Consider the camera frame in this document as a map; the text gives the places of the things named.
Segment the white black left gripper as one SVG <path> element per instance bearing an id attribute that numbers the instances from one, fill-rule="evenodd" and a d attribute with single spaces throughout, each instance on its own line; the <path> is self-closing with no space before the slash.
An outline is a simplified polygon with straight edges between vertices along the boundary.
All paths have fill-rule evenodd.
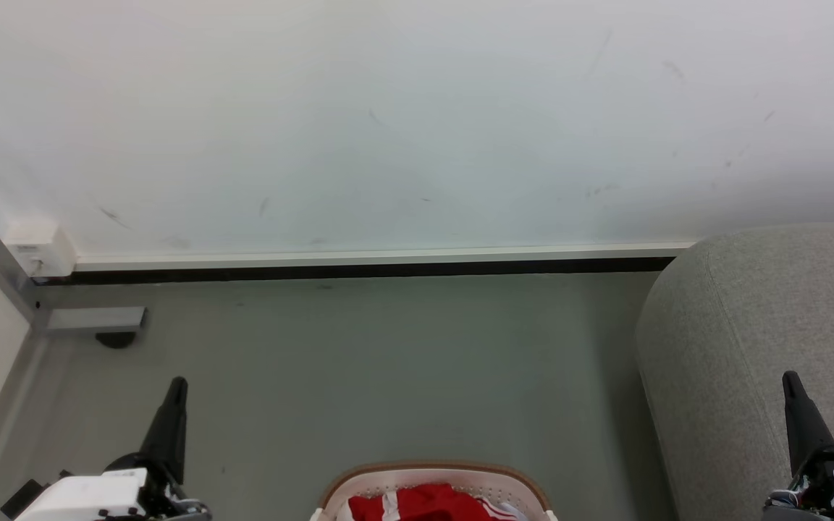
<path id="1" fill-rule="evenodd" d="M 30 479 L 1 507 L 8 521 L 212 521 L 205 502 L 190 499 L 185 482 L 188 380 L 172 379 L 141 445 L 100 475 L 62 472 Z"/>

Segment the red garment with white print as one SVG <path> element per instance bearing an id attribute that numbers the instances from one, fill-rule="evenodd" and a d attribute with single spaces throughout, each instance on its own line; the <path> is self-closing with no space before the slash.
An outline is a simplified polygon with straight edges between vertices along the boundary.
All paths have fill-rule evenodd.
<path id="1" fill-rule="evenodd" d="M 354 496 L 334 521 L 494 521 L 484 508 L 486 500 L 447 483 L 428 483 L 381 496 Z"/>

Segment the white laundry basket brown rim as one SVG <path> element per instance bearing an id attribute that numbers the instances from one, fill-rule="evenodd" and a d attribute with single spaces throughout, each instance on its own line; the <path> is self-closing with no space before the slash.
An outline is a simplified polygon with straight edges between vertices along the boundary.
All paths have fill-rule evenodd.
<path id="1" fill-rule="evenodd" d="M 543 489 L 522 472 L 480 462 L 417 459 L 354 467 L 334 479 L 310 521 L 334 521 L 339 508 L 354 496 L 381 496 L 426 483 L 447 483 L 457 491 L 500 504 L 507 502 L 529 521 L 559 521 Z"/>

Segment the grey fabric sofa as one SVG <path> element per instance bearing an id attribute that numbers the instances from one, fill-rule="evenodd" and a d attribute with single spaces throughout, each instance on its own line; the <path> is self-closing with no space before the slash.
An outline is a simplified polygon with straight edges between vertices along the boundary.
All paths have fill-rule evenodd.
<path id="1" fill-rule="evenodd" d="M 759 521 L 791 482 L 782 376 L 834 436 L 834 224 L 701 241 L 653 284 L 636 359 L 680 521 Z"/>

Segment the grey metal foot plate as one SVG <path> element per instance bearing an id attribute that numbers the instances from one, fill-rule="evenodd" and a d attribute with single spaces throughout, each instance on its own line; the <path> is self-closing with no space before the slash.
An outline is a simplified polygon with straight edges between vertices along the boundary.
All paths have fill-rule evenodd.
<path id="1" fill-rule="evenodd" d="M 56 309 L 50 313 L 46 330 L 93 333 L 137 332 L 142 329 L 146 313 L 148 313 L 148 308 L 145 306 Z"/>

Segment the white baseboard strip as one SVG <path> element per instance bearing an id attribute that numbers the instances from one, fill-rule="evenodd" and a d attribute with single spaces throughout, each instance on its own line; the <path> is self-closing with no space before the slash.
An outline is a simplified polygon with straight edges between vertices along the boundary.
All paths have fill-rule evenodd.
<path id="1" fill-rule="evenodd" d="M 427 263 L 513 263 L 592 258 L 676 257 L 692 242 L 593 244 L 546 247 L 471 247 L 443 250 L 369 250 L 143 256 L 79 256 L 74 271 L 259 269 Z"/>

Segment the white wall socket box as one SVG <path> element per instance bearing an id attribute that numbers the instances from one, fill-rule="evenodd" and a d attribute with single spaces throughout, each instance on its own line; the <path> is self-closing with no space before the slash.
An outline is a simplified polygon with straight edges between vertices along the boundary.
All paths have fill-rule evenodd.
<path id="1" fill-rule="evenodd" d="M 70 276 L 78 260 L 69 237 L 53 221 L 13 224 L 4 235 L 4 246 L 30 278 Z"/>

